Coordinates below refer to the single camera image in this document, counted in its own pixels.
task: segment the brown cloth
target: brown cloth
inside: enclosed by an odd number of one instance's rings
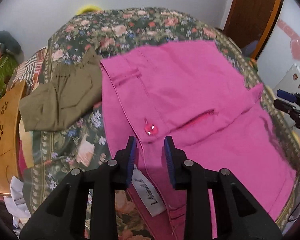
[[[77,65],[58,64],[52,81],[20,100],[25,131],[67,129],[101,100],[101,56],[90,49]]]

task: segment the white wall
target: white wall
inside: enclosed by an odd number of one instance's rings
[[[294,0],[284,0],[279,18],[300,36],[300,8]],[[276,26],[257,60],[260,77],[271,88],[281,81],[293,63],[300,65],[300,61],[292,58],[290,41],[291,38]]]
[[[220,28],[222,30],[223,30],[223,28],[226,25],[226,22],[227,22],[227,19],[228,19],[228,15],[229,15],[229,12],[230,12],[230,9],[231,9],[232,1],[233,0],[227,0],[225,11],[223,13],[223,17],[222,17],[221,23],[220,23]]]
[[[20,43],[25,58],[45,46],[48,38],[83,5],[102,9],[160,6],[191,14],[219,27],[227,0],[3,0],[0,29],[9,31]]]

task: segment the clothing label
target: clothing label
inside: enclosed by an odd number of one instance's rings
[[[134,165],[132,184],[151,216],[161,214],[166,207],[151,182]]]

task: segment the door frame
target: door frame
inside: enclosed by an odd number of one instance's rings
[[[227,30],[229,28],[230,25],[230,20],[232,17],[232,14],[234,12],[234,8],[236,6],[237,0],[232,0],[232,4],[231,4],[231,8],[229,11],[229,15],[225,24],[225,27],[223,28],[223,31],[225,34],[227,34]],[[272,9],[271,15],[269,17],[268,23],[266,25],[265,30],[263,31],[261,38],[256,46],[256,49],[253,51],[253,53],[251,54],[251,58],[254,59],[258,59],[258,57],[260,56],[261,52],[263,51],[276,23],[277,20],[279,18],[280,12],[281,12],[281,8],[282,8],[282,4],[283,4],[283,0],[275,0],[274,1],[274,7]]]

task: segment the black cable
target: black cable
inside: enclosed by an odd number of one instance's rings
[[[294,210],[291,212],[291,214],[290,214],[290,216],[289,216],[289,218],[288,218],[288,222],[293,222],[293,221],[295,221],[295,220],[298,219],[298,217],[297,217],[297,218],[295,218],[295,219],[290,220],[290,217],[291,217],[292,214],[296,211],[296,209],[298,208],[298,206],[300,206],[300,202],[299,202],[298,205],[294,208]]]

